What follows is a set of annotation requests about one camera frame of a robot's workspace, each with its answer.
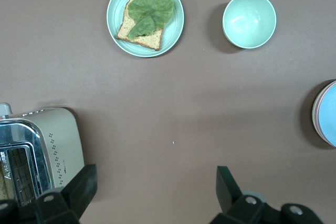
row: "bread crust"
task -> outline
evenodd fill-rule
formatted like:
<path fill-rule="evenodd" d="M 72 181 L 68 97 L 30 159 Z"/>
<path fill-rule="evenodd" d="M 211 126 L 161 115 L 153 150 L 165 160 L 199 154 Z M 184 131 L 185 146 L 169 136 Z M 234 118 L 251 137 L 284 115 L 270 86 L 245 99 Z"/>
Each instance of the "bread crust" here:
<path fill-rule="evenodd" d="M 135 37 L 134 40 L 130 40 L 127 36 L 122 35 L 122 29 L 129 29 L 130 30 L 134 26 L 133 25 L 132 27 L 127 27 L 127 22 L 129 21 L 129 19 L 131 19 L 128 16 L 128 6 L 131 2 L 132 2 L 132 0 L 128 0 L 128 2 L 126 3 L 124 13 L 123 13 L 123 17 L 122 17 L 122 23 L 121 23 L 121 25 L 119 27 L 119 31 L 118 31 L 118 33 L 115 37 L 117 39 L 120 39 L 120 40 L 123 40 L 123 41 L 127 41 L 127 42 L 130 42 L 130 43 L 140 45 L 140 46 L 145 47 L 145 48 L 154 49 L 155 51 L 159 51 L 160 47 L 161 47 L 161 41 L 162 41 L 162 35 L 163 35 L 164 27 L 161 28 L 160 30 L 155 31 L 154 34 L 152 35 L 152 36 L 154 36 L 155 39 L 158 39 L 158 42 L 156 43 L 157 44 L 156 46 L 151 46 L 149 44 L 146 44 L 144 41 L 141 41 L 141 36 Z"/>

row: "silver bolt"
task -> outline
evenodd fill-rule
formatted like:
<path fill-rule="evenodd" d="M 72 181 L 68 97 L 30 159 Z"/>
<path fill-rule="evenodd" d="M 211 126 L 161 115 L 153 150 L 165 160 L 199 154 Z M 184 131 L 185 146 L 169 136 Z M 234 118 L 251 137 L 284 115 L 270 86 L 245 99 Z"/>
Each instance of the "silver bolt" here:
<path fill-rule="evenodd" d="M 301 208 L 297 207 L 297 206 L 290 206 L 289 210 L 296 215 L 303 215 L 303 212 L 301 210 Z"/>
<path fill-rule="evenodd" d="M 251 196 L 246 197 L 246 202 L 252 205 L 255 205 L 257 203 L 257 200 Z"/>
<path fill-rule="evenodd" d="M 8 207 L 8 203 L 3 203 L 0 205 L 0 210 L 4 210 L 7 207 Z"/>
<path fill-rule="evenodd" d="M 43 201 L 44 201 L 44 202 L 47 202 L 47 201 L 52 201 L 53 199 L 54 199 L 54 196 L 53 196 L 53 195 L 49 195 L 49 196 L 45 197 L 45 198 L 43 199 Z"/>

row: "gray table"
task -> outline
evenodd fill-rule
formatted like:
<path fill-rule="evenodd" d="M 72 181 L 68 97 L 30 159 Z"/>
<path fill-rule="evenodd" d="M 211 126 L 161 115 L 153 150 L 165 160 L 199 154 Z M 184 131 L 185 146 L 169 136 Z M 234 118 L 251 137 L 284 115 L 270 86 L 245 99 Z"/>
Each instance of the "gray table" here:
<path fill-rule="evenodd" d="M 138 58 L 106 26 L 109 0 L 0 0 L 1 101 L 14 112 L 64 105 L 77 116 L 99 189 L 89 223 L 209 223 L 216 166 L 279 209 L 336 218 L 336 150 L 311 107 L 335 78 L 335 0 L 270 0 L 274 36 L 240 50 L 225 39 L 230 0 L 181 0 L 182 36 Z"/>

